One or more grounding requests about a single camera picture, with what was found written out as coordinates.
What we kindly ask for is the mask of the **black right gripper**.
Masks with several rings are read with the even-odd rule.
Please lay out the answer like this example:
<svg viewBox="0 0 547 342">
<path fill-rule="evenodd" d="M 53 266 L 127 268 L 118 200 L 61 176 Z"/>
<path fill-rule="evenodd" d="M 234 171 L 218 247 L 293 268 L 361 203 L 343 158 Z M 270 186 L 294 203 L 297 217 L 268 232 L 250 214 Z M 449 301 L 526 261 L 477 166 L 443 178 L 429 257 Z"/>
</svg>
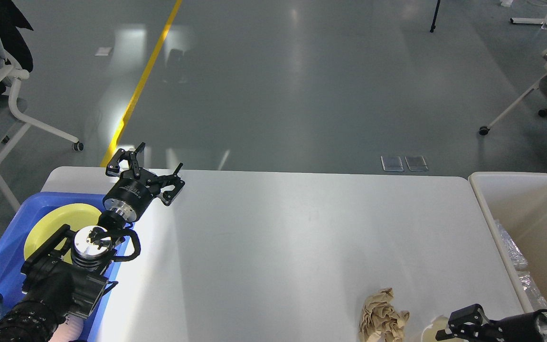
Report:
<svg viewBox="0 0 547 342">
<path fill-rule="evenodd" d="M 452 312 L 447 327 L 435 333 L 435 340 L 544 342 L 546 333 L 547 316 L 544 313 L 525 313 L 490 322 L 483 307 L 473 304 Z"/>
</svg>

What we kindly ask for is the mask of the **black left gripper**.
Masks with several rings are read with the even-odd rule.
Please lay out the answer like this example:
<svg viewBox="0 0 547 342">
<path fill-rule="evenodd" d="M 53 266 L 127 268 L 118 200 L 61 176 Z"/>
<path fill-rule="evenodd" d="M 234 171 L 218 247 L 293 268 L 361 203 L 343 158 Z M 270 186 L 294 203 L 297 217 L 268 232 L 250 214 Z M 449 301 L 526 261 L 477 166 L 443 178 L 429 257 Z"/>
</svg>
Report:
<svg viewBox="0 0 547 342">
<path fill-rule="evenodd" d="M 185 186 L 179 176 L 184 163 L 179 163 L 172 174 L 152 178 L 152 185 L 145 185 L 136 179 L 146 177 L 146 170 L 140 165 L 137 155 L 145 149 L 141 142 L 135 150 L 118 149 L 106 165 L 107 177 L 120 178 L 105 195 L 103 204 L 106 211 L 122 217 L 125 222 L 138 221 L 155 197 L 163 205 L 170 206 Z M 121 171 L 120 163 L 127 162 L 128 169 Z"/>
</svg>

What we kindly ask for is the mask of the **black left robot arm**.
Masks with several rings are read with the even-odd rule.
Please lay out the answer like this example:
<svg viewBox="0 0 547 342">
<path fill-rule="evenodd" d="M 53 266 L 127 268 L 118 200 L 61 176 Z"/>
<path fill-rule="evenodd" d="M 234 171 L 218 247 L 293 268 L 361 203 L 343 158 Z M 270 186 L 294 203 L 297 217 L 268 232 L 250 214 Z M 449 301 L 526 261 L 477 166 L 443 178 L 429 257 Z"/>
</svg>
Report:
<svg viewBox="0 0 547 342">
<path fill-rule="evenodd" d="M 59 225 L 24 261 L 24 297 L 0 317 L 0 342 L 47 342 L 68 316 L 88 318 L 116 286 L 105 277 L 108 267 L 140 255 L 134 223 L 154 199 L 172 204 L 185 185 L 182 163 L 161 176 L 142 167 L 136 156 L 144 148 L 118 149 L 111 158 L 105 174 L 117 182 L 104 196 L 97 223 L 78 231 Z"/>
</svg>

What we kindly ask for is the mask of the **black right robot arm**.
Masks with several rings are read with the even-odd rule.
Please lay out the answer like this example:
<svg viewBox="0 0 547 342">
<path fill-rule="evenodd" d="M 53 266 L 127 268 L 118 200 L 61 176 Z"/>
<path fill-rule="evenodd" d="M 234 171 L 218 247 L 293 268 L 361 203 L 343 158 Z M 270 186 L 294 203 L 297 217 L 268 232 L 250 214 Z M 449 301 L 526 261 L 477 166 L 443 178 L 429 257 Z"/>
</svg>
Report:
<svg viewBox="0 0 547 342">
<path fill-rule="evenodd" d="M 437 342 L 547 342 L 547 309 L 490 320 L 480 304 L 450 314 L 447 327 L 436 331 Z"/>
</svg>

